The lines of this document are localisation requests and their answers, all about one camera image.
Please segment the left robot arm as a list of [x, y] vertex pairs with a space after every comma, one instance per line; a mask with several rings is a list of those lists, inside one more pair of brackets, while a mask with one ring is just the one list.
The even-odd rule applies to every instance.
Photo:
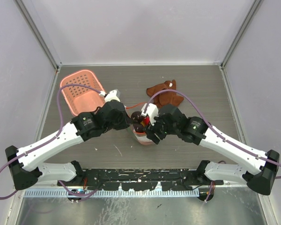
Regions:
[[16, 190], [27, 189], [44, 181], [60, 180], [74, 186], [81, 185], [85, 171], [77, 161], [50, 164], [46, 160], [61, 151], [99, 137], [107, 131], [123, 130], [130, 126], [125, 106], [112, 100], [97, 112], [82, 112], [57, 131], [36, 143], [17, 148], [9, 146], [5, 153]]

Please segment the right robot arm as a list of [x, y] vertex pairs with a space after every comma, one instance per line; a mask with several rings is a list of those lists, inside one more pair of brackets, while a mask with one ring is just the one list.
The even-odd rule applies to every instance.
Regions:
[[145, 127], [147, 138], [158, 144], [167, 135], [175, 135], [186, 143], [193, 143], [233, 160], [235, 164], [221, 164], [203, 160], [196, 170], [198, 183], [226, 180], [246, 184], [252, 191], [270, 195], [278, 172], [280, 155], [245, 145], [224, 134], [200, 117], [186, 117], [171, 104], [158, 109], [144, 105], [141, 115], [149, 120]]

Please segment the red tomato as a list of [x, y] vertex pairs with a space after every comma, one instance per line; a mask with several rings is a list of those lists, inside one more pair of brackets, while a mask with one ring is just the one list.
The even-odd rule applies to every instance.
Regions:
[[142, 125], [143, 125], [143, 126], [147, 126], [149, 123], [150, 123], [149, 117], [145, 117], [145, 118], [142, 120]]

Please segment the dark brown round fruit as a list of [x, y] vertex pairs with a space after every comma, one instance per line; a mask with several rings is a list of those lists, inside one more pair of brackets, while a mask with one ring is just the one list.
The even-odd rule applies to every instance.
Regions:
[[135, 111], [131, 114], [131, 119], [135, 122], [142, 122], [143, 117], [141, 115], [141, 111]]

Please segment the clear zip top bag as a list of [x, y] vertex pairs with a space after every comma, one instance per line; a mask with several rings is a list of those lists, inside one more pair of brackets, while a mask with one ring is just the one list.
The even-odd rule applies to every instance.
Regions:
[[[128, 116], [131, 118], [131, 114], [135, 111], [141, 111], [142, 107], [146, 104], [146, 102], [141, 102], [133, 106], [125, 106], [126, 112]], [[141, 145], [154, 145], [154, 143], [147, 138], [147, 135], [145, 132], [143, 133], [136, 133], [133, 124], [134, 123], [142, 123], [142, 122], [135, 122], [133, 121], [132, 124], [130, 125], [130, 130], [135, 139], [141, 144]]]

